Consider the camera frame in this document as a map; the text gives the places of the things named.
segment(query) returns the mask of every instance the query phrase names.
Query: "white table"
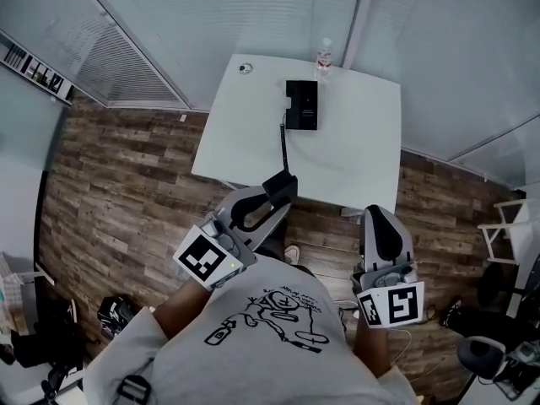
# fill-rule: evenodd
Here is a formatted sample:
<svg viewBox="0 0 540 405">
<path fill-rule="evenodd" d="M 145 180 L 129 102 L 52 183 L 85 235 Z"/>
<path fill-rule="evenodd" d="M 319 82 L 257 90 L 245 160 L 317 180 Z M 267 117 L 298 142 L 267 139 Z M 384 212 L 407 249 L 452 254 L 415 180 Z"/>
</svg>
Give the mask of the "white table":
<svg viewBox="0 0 540 405">
<path fill-rule="evenodd" d="M 242 75 L 249 62 L 253 71 Z M 258 186 L 283 168 L 279 124 L 288 79 L 313 79 L 313 62 L 235 54 L 219 86 L 192 173 Z M 319 83 L 318 129 L 287 131 L 299 196 L 393 212 L 401 149 L 399 84 L 335 67 Z"/>
</svg>

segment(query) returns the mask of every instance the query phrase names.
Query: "white chair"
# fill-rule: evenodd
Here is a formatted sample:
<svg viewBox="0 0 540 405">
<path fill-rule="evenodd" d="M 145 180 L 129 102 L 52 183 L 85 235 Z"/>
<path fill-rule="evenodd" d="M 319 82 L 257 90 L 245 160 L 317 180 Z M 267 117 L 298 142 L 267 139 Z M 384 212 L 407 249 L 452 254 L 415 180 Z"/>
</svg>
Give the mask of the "white chair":
<svg viewBox="0 0 540 405">
<path fill-rule="evenodd" d="M 514 220 L 508 223 L 504 208 L 510 206 L 519 206 L 520 208 Z M 518 265 L 525 257 L 528 257 L 529 249 L 533 245 L 535 238 L 538 238 L 536 228 L 540 224 L 540 200 L 528 198 L 498 202 L 494 204 L 494 207 L 499 211 L 500 224 L 481 224 L 478 226 L 486 240 L 489 253 L 488 261 Z M 501 230 L 504 231 L 505 238 L 510 239 L 513 259 L 498 258 L 493 253 L 491 245 Z"/>
</svg>

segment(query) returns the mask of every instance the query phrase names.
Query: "white t-shirt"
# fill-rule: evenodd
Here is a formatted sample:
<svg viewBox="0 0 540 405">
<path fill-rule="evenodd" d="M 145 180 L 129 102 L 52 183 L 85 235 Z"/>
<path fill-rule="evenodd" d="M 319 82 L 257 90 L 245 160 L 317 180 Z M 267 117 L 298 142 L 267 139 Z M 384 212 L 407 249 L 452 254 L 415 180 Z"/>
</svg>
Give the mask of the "white t-shirt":
<svg viewBox="0 0 540 405">
<path fill-rule="evenodd" d="M 377 380 L 351 352 L 318 279 L 258 258 L 170 341 L 142 309 L 90 364 L 89 405 L 113 403 L 127 375 L 149 382 L 149 404 L 418 404 L 397 367 Z"/>
</svg>

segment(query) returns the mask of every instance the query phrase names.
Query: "water bottle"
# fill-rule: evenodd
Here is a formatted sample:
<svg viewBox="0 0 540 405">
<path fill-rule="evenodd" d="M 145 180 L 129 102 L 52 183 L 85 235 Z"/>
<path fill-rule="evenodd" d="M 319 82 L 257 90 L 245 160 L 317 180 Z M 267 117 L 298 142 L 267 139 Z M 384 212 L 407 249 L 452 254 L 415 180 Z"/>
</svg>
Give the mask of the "water bottle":
<svg viewBox="0 0 540 405">
<path fill-rule="evenodd" d="M 317 52 L 317 61 L 315 63 L 315 79 L 320 83 L 328 80 L 332 68 L 332 41 L 325 37 L 322 40 L 322 46 Z"/>
</svg>

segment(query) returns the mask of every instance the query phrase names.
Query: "wooden floor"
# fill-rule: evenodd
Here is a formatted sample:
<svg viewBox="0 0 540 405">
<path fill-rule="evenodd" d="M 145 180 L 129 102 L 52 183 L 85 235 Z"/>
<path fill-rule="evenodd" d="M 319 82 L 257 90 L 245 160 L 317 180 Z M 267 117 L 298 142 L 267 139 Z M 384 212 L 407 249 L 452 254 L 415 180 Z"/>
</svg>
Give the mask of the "wooden floor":
<svg viewBox="0 0 540 405">
<path fill-rule="evenodd" d="M 206 119 L 108 111 L 87 100 L 72 108 L 40 229 L 40 262 L 58 284 L 41 292 L 77 301 L 84 333 L 101 341 L 88 346 L 92 356 L 107 344 L 96 319 L 102 299 L 127 294 L 138 305 L 163 302 L 186 280 L 171 261 L 174 250 L 230 191 L 190 174 Z M 442 309 L 455 294 L 475 303 L 487 256 L 476 225 L 494 219 L 493 203 L 513 197 L 475 175 L 402 154 L 396 212 L 413 235 L 426 306 Z M 289 214 L 288 241 L 300 246 L 300 263 L 335 300 L 353 298 L 348 276 L 359 261 L 358 238 L 359 226 L 341 218 L 338 206 L 300 199 Z M 347 325 L 350 339 L 354 323 Z M 438 401 L 456 397 L 468 378 L 456 358 L 459 337 L 437 320 L 408 330 L 413 341 L 397 364 L 415 391 Z M 397 355 L 408 335 L 390 336 Z"/>
</svg>

